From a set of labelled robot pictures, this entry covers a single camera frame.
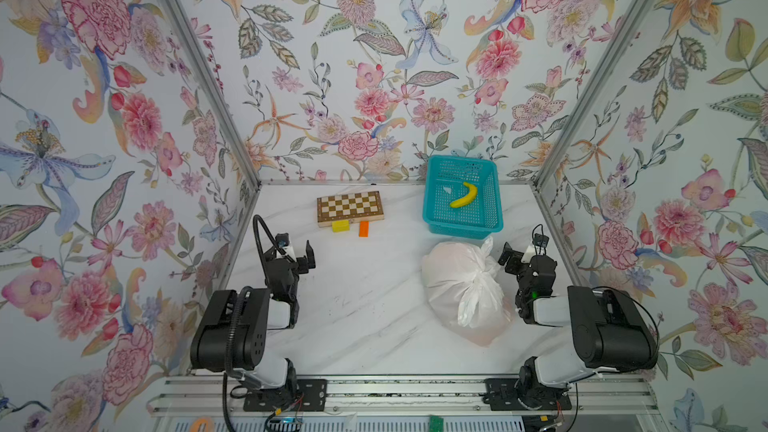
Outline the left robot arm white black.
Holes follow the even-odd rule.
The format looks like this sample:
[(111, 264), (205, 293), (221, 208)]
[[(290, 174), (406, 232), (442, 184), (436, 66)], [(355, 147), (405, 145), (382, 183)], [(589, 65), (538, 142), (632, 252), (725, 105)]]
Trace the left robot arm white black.
[(287, 246), (271, 247), (260, 258), (263, 288), (219, 290), (211, 297), (192, 340), (191, 367), (224, 373), (249, 390), (292, 389), (294, 366), (267, 350), (267, 332), (296, 326), (300, 277), (316, 267), (315, 254), (307, 244), (303, 256)]

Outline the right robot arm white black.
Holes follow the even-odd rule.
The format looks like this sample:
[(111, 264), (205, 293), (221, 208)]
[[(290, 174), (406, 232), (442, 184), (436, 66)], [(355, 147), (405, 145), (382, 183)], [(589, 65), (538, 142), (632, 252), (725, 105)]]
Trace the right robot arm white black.
[(570, 341), (526, 360), (518, 373), (519, 398), (558, 397), (597, 373), (633, 373), (656, 366), (659, 345), (638, 303), (609, 288), (571, 285), (553, 294), (557, 261), (531, 246), (517, 251), (505, 244), (498, 263), (517, 280), (515, 307), (528, 325), (562, 328)]

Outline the white plastic bag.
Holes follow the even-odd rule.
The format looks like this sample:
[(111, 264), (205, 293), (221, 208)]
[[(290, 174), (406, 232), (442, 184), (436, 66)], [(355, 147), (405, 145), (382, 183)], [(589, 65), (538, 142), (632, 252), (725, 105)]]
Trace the white plastic bag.
[(445, 241), (423, 256), (421, 277), (426, 300), (442, 325), (481, 347), (488, 347), (512, 322), (508, 300), (492, 256), (494, 240), (482, 244)]

